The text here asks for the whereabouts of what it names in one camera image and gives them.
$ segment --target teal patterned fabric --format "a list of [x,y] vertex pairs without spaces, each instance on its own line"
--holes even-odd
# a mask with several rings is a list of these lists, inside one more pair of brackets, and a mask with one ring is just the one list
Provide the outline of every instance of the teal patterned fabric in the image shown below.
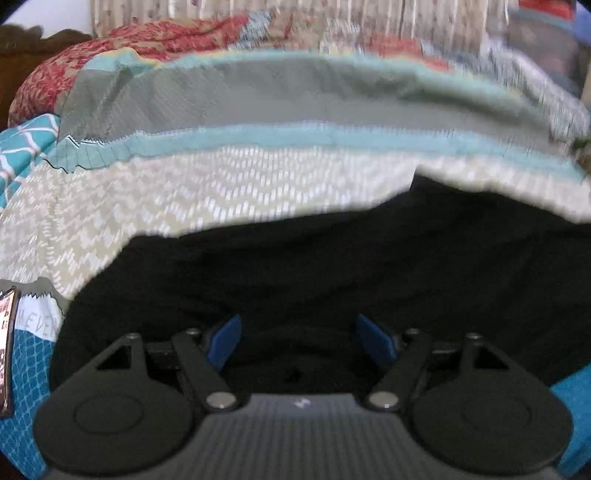
[[56,144],[58,116],[46,113],[0,133],[0,213]]
[[38,479],[46,468],[33,440],[33,418],[49,395],[47,369],[53,346],[32,333],[14,330],[14,416],[0,421],[0,450],[29,480]]
[[552,392],[573,416],[573,437],[558,466],[568,478],[591,460],[591,365],[554,385]]

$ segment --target teal stripe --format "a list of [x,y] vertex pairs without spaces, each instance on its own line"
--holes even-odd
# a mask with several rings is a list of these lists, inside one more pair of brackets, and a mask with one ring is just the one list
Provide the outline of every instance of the teal stripe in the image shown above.
[[408,151],[437,155],[489,155],[508,164],[583,180],[584,172],[575,163],[469,132],[407,131],[384,128],[352,128],[306,122],[284,125],[231,125],[200,127],[165,134],[143,132],[107,144],[70,137],[61,140],[48,156],[55,168],[73,172],[77,166],[100,168],[131,157],[152,158],[185,150],[203,150],[224,145],[265,148],[322,147],[349,148],[374,152]]

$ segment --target black circular pad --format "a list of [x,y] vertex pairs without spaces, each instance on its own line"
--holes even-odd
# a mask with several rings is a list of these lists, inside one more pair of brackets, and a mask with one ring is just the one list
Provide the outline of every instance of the black circular pad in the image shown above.
[[551,465],[570,440],[570,414],[537,380],[520,380],[487,371],[428,390],[412,412],[420,442],[469,472],[521,475]]
[[34,434],[41,454],[60,470],[122,475],[170,456],[192,427],[190,404],[176,390],[108,371],[59,388],[39,408]]

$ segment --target pillow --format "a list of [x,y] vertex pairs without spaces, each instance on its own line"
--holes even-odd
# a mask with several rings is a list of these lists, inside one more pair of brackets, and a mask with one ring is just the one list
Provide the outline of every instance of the pillow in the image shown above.
[[506,3],[515,0],[91,0],[93,28],[112,28],[167,18],[219,18],[262,10],[355,22],[385,34],[420,38],[452,50],[478,50],[485,24],[506,22]]

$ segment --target metal screw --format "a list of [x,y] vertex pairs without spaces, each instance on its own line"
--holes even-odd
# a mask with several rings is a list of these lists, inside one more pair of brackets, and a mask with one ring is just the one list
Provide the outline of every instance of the metal screw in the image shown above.
[[369,396],[369,403],[381,410],[390,410],[398,405],[400,399],[392,392],[375,392]]
[[211,408],[224,410],[234,406],[236,403],[236,397],[230,392],[214,392],[210,393],[205,401]]

